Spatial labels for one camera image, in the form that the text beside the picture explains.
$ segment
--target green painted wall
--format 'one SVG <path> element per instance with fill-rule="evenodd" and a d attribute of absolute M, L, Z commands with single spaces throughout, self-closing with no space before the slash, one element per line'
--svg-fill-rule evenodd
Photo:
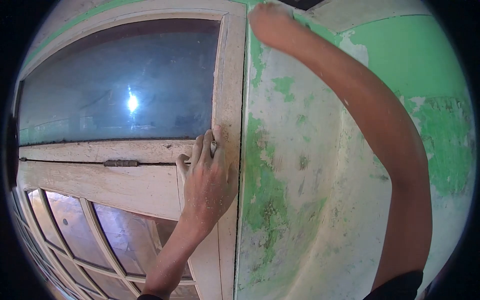
<path fill-rule="evenodd" d="M 453 251 L 473 191 L 472 111 L 455 54 L 431 16 L 336 35 L 309 25 L 396 93 L 424 141 L 434 233 L 422 290 Z M 237 299 L 362 299 L 383 244 L 388 174 L 327 86 L 247 39 Z"/>

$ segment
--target black sleeve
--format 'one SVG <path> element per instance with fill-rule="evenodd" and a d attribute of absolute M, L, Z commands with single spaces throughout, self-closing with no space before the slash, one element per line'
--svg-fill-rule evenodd
<path fill-rule="evenodd" d="M 422 279 L 422 271 L 405 273 L 385 282 L 364 300 L 414 300 Z"/>
<path fill-rule="evenodd" d="M 154 295 L 140 295 L 137 300 L 162 300 L 161 298 Z"/>

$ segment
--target window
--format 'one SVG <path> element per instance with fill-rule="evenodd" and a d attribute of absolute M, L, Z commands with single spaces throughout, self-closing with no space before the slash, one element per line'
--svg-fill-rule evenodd
<path fill-rule="evenodd" d="M 30 227 L 27 224 L 26 216 L 21 207 L 20 198 L 17 193 L 17 190 L 12 191 L 14 199 L 14 210 L 17 218 L 17 227 L 20 231 L 21 240 L 24 242 L 26 247 L 26 254 L 30 255 L 30 259 L 37 266 L 37 270 L 43 276 L 46 281 L 49 281 L 53 286 L 62 291 L 63 293 L 69 295 L 73 299 L 78 299 L 79 297 L 73 293 L 68 284 L 65 284 L 61 278 L 55 275 L 52 270 L 52 265 L 46 255 L 44 254 L 42 248 L 37 243 L 36 239 L 33 237 Z"/>
<path fill-rule="evenodd" d="M 24 80 L 20 145 L 194 139 L 211 124 L 219 30 L 217 20 L 159 19 L 66 46 Z"/>
<path fill-rule="evenodd" d="M 177 223 L 42 189 L 30 190 L 27 196 L 54 216 L 41 224 L 59 228 L 52 232 L 67 251 L 50 243 L 48 247 L 63 271 L 82 290 L 109 299 L 135 300 L 140 295 L 148 267 L 155 265 Z M 32 211 L 35 216 L 44 214 Z M 74 250 L 89 255 L 79 258 Z M 181 282 L 171 299 L 199 299 L 189 265 Z"/>

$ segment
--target forearm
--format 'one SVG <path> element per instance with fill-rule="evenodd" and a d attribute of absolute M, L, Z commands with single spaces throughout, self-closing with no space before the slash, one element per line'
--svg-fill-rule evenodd
<path fill-rule="evenodd" d="M 180 282 L 189 257 L 202 240 L 203 235 L 197 234 L 195 228 L 180 218 L 166 245 L 157 256 L 156 266 L 152 266 L 148 272 L 142 293 L 167 300 Z"/>
<path fill-rule="evenodd" d="M 336 93 L 392 182 L 428 181 L 428 161 L 420 136 L 393 92 L 368 68 L 310 30 L 298 29 L 295 42 L 287 53 Z"/>
<path fill-rule="evenodd" d="M 410 116 L 373 72 L 309 30 L 300 32 L 289 54 L 332 88 L 390 175 L 392 199 L 375 289 L 425 266 L 432 238 L 428 159 Z"/>

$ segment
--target arched glass window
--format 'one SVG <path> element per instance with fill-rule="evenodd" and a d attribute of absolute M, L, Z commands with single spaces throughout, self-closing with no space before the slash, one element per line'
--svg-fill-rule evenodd
<path fill-rule="evenodd" d="M 66 46 L 24 80 L 20 145 L 204 133 L 219 29 L 217 20 L 158 19 Z"/>

